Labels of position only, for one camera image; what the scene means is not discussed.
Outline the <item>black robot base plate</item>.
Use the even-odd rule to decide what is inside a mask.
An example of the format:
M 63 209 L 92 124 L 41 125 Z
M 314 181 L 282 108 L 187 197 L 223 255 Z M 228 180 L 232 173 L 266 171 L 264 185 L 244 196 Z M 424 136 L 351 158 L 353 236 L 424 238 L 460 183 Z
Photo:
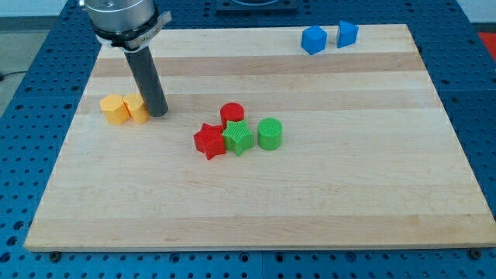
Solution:
M 298 0 L 215 0 L 216 14 L 297 12 Z

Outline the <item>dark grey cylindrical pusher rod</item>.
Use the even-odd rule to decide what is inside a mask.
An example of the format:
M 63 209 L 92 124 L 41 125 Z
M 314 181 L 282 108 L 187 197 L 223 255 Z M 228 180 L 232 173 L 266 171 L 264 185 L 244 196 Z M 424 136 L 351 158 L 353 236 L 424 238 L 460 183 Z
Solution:
M 153 117 L 165 115 L 168 104 L 150 48 L 147 46 L 134 53 L 125 53 L 125 57 L 149 114 Z

